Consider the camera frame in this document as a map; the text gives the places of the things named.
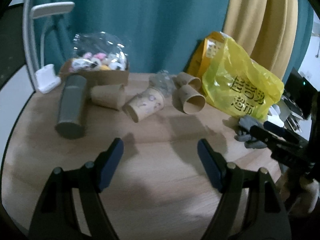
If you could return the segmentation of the person's right hand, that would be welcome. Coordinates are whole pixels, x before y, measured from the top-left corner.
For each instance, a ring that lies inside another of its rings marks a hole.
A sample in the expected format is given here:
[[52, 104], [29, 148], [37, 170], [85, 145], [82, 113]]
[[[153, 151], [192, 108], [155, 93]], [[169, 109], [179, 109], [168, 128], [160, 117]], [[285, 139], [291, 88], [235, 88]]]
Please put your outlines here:
[[292, 215], [307, 215], [315, 209], [319, 198], [319, 182], [288, 169], [276, 182], [285, 209]]

